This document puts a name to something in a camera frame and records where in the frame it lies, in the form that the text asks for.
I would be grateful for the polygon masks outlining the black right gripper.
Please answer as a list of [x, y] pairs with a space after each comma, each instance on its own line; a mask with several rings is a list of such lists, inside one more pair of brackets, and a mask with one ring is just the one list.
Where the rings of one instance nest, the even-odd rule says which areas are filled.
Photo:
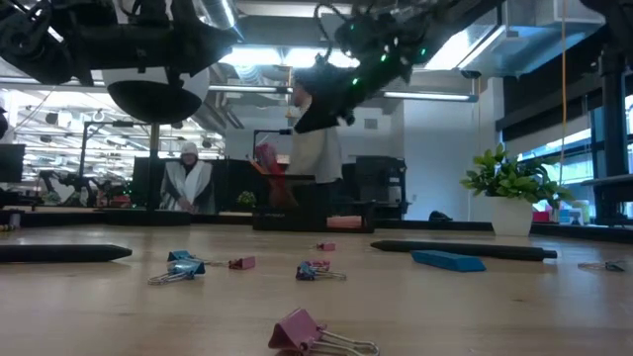
[[303, 113], [294, 126], [296, 133], [310, 133], [339, 125], [339, 112], [307, 109], [314, 99], [333, 100], [339, 87], [338, 79], [351, 72], [351, 67], [338, 66], [314, 66], [296, 70], [296, 106]]

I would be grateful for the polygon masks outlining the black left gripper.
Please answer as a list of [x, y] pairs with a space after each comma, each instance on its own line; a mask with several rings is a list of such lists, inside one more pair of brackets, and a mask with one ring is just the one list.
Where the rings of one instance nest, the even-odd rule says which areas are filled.
[[171, 60], [178, 69], [206, 69], [231, 53], [238, 43], [234, 30], [220, 30], [200, 21], [175, 23]]

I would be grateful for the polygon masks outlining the pink sticky note pad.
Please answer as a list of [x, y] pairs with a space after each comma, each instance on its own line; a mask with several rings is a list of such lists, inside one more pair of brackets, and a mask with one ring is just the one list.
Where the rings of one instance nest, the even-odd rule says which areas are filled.
[[329, 228], [361, 228], [363, 219], [361, 216], [339, 216], [326, 219], [326, 226]]

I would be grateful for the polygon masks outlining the long black pen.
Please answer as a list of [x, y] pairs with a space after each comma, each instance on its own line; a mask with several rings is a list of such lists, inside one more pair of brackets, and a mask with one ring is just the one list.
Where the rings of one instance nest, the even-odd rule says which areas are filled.
[[540, 247], [487, 245], [468, 243], [380, 240], [370, 244], [371, 247], [387, 252], [412, 252], [434, 250], [477, 257], [492, 257], [506, 260], [539, 261], [556, 259], [558, 254], [554, 250]]

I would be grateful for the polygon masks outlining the blue eraser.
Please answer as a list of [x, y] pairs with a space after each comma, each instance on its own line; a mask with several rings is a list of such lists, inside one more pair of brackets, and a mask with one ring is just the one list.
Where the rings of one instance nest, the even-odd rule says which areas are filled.
[[410, 253], [414, 262], [454, 272], [484, 272], [487, 267], [475, 256], [437, 250], [415, 250]]

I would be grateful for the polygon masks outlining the thick black marker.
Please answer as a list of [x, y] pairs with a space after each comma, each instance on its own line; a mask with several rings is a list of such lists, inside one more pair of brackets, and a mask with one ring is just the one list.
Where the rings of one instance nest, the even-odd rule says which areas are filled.
[[131, 249], [113, 244], [0, 245], [0, 263], [96, 263], [132, 254]]

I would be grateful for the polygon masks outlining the black mesh desk organizer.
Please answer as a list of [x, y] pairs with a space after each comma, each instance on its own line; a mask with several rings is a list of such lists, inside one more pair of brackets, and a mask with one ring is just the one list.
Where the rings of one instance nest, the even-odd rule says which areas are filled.
[[[255, 230], [271, 231], [292, 231], [292, 232], [350, 232], [350, 233], [372, 233], [375, 230], [375, 206], [374, 201], [355, 202], [342, 192], [342, 184], [339, 182], [331, 193], [331, 208], [329, 215], [319, 216], [311, 212], [302, 210], [299, 206], [295, 208], [274, 208], [270, 205], [270, 185], [267, 176], [263, 176], [266, 181], [263, 201], [258, 203], [252, 213], [252, 226]], [[300, 182], [312, 182], [313, 176], [305, 175], [285, 175], [288, 188], [290, 182], [297, 180]], [[363, 226], [361, 228], [329, 228], [326, 226], [326, 219], [339, 216], [361, 216]]]

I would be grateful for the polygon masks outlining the person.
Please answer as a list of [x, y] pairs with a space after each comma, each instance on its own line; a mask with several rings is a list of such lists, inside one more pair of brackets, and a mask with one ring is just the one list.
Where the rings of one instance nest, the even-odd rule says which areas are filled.
[[165, 163], [160, 199], [162, 210], [205, 215], [217, 212], [213, 165], [199, 157], [195, 143], [185, 142], [180, 158]]
[[290, 164], [286, 173], [313, 176], [312, 182], [292, 180], [291, 193], [298, 206], [319, 216], [328, 216], [331, 193], [342, 179], [342, 152], [336, 127], [312, 130], [311, 119], [316, 110], [311, 109], [313, 96], [302, 84], [293, 87], [294, 106], [298, 119], [293, 126]]

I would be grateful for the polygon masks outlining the white globe table lamp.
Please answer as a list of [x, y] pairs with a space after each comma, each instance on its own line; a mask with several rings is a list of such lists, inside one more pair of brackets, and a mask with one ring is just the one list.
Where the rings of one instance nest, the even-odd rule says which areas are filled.
[[150, 125], [145, 208], [109, 213], [108, 221], [137, 226], [188, 225], [191, 219], [187, 213], [158, 208], [163, 177], [159, 159], [160, 127], [180, 123], [198, 111], [209, 91], [209, 70], [173, 74], [163, 67], [108, 69], [102, 71], [102, 77], [117, 106], [132, 118]]

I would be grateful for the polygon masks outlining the black background cabinet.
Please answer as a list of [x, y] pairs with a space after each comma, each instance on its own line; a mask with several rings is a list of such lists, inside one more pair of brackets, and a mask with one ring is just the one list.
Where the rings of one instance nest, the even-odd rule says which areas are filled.
[[380, 220], [402, 220], [408, 209], [405, 161], [391, 156], [356, 156], [342, 165], [343, 192], [355, 202], [376, 203]]

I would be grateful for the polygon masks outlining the black room partition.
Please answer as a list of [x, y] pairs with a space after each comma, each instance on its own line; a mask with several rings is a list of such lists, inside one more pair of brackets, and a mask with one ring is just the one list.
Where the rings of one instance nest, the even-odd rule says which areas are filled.
[[[133, 178], [130, 183], [130, 197], [135, 207], [145, 208], [147, 199], [160, 205], [160, 190], [164, 175], [164, 165], [179, 158], [159, 158], [153, 168], [149, 166], [148, 157], [136, 157], [133, 166]], [[213, 165], [215, 204], [220, 212], [247, 212], [240, 209], [235, 201], [242, 191], [253, 192], [256, 196], [260, 188], [259, 174], [246, 160], [207, 159]]]

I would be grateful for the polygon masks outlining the green plant in white pot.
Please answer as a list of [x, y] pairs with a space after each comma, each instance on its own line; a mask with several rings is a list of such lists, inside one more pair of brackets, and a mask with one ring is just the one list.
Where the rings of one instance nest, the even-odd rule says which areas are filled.
[[555, 162], [554, 157], [519, 161], [500, 143], [473, 157], [475, 168], [466, 172], [460, 184], [493, 202], [495, 234], [527, 236], [535, 204], [546, 202], [558, 210], [563, 202], [574, 200], [568, 188], [550, 177], [547, 167]]

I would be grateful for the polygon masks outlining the black computer monitor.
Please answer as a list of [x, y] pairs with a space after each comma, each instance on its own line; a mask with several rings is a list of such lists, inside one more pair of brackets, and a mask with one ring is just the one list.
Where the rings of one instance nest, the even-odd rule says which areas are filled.
[[24, 170], [24, 144], [0, 144], [0, 183], [20, 183]]

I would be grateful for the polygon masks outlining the pale green container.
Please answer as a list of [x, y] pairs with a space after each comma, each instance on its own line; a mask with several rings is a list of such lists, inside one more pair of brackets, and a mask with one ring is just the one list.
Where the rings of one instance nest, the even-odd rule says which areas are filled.
[[577, 200], [571, 203], [570, 219], [572, 225], [590, 224], [590, 204], [588, 200]]

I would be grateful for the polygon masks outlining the black room pillar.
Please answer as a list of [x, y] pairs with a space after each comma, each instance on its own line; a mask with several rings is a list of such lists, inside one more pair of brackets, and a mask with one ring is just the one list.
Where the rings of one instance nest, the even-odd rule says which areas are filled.
[[625, 118], [625, 59], [613, 45], [599, 58], [602, 80], [605, 178], [594, 185], [596, 222], [609, 226], [633, 225], [624, 212], [633, 203], [633, 176], [629, 174]]

